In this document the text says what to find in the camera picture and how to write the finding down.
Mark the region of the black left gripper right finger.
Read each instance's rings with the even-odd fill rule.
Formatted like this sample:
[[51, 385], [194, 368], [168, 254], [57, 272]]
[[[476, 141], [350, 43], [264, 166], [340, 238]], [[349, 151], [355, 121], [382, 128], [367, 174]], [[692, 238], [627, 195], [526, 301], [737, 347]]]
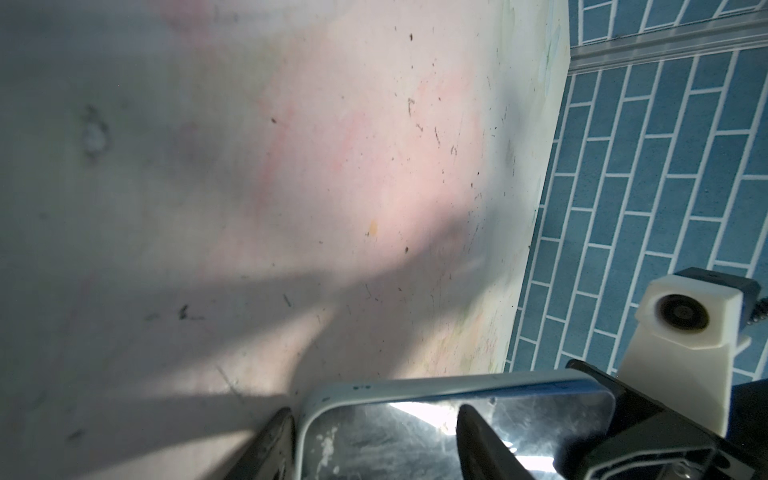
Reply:
[[458, 410], [456, 443], [464, 480], [534, 479], [471, 405]]

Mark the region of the blue phone black screen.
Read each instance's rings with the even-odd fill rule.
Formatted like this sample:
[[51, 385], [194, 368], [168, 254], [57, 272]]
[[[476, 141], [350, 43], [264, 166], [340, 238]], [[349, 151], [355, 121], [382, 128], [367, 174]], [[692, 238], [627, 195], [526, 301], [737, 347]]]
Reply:
[[459, 479], [461, 405], [473, 406], [536, 479], [558, 479], [566, 443], [607, 431], [612, 395], [585, 383], [334, 407], [309, 423], [300, 479]]

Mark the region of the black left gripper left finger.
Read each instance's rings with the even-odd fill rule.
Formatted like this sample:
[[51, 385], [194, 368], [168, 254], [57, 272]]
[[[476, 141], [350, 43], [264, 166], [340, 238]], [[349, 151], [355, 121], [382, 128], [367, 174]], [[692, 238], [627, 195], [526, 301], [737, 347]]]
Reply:
[[279, 409], [225, 475], [225, 480], [291, 480], [295, 473], [296, 423]]

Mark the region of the light blue phone case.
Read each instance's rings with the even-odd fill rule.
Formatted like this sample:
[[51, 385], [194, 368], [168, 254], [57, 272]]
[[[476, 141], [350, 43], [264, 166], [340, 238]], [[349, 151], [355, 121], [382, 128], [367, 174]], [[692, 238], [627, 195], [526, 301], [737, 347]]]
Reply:
[[474, 407], [535, 479], [605, 434], [615, 398], [576, 370], [327, 385], [298, 427], [298, 479], [459, 479], [459, 409]]

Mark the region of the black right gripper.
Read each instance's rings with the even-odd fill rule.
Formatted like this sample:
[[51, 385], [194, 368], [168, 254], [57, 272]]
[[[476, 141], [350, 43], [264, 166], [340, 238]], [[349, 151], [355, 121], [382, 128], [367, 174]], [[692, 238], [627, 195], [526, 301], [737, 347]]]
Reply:
[[608, 430], [565, 444], [555, 469], [566, 479], [765, 479], [767, 381], [732, 389], [728, 432], [713, 433], [580, 360], [615, 399]]

